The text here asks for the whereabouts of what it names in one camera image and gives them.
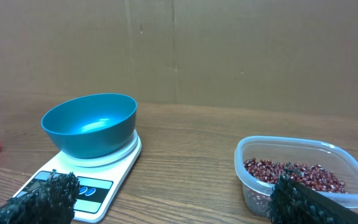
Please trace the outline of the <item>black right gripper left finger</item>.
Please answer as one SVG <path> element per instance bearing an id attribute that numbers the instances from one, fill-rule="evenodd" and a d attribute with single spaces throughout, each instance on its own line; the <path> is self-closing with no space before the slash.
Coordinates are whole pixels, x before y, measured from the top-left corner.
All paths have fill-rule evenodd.
<path id="1" fill-rule="evenodd" d="M 70 224 L 80 181 L 74 173 L 53 170 L 39 187 L 0 207 L 0 224 Z"/>

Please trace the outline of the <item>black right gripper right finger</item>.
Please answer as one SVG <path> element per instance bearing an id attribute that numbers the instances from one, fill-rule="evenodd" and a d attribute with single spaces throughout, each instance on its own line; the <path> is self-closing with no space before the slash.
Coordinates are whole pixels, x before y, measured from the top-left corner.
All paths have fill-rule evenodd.
<path id="1" fill-rule="evenodd" d="M 285 165 L 268 203 L 268 219 L 273 224 L 358 224 L 358 213 L 293 180 L 298 169 Z"/>

